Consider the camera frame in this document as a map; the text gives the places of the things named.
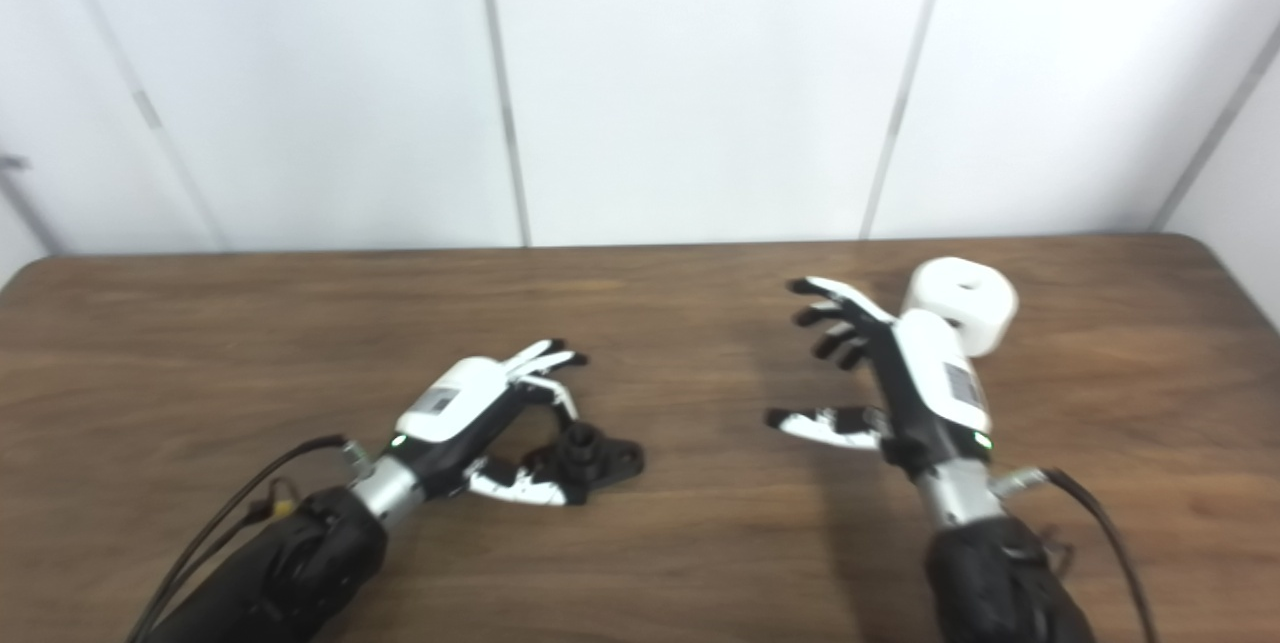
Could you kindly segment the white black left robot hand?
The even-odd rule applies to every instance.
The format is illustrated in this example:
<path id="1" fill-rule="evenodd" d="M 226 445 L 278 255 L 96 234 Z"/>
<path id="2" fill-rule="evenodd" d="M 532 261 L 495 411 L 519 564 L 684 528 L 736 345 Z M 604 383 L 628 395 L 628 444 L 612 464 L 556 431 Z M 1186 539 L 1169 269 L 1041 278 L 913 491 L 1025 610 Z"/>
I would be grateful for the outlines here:
<path id="1" fill-rule="evenodd" d="M 552 373 L 586 364 L 562 339 L 540 339 L 506 360 L 462 359 L 399 416 L 384 453 L 412 474 L 424 502 L 472 492 L 521 505 L 582 506 L 584 485 L 495 459 L 489 448 L 531 406 L 549 407 L 567 432 L 580 415 Z"/>

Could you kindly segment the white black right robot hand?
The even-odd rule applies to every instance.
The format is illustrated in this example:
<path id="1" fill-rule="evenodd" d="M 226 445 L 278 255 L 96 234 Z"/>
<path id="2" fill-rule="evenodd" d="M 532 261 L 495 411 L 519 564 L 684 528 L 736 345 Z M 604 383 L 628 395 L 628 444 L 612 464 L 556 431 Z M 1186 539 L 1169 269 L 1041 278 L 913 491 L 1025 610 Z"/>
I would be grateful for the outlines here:
<path id="1" fill-rule="evenodd" d="M 877 450 L 910 478 L 957 460 L 991 464 L 991 416 L 957 332 L 938 314 L 910 309 L 893 315 L 850 284 L 801 277 L 786 284 L 814 302 L 794 322 L 829 322 L 817 359 L 868 365 L 882 406 L 768 409 L 765 424 L 785 434 L 846 450 Z"/>

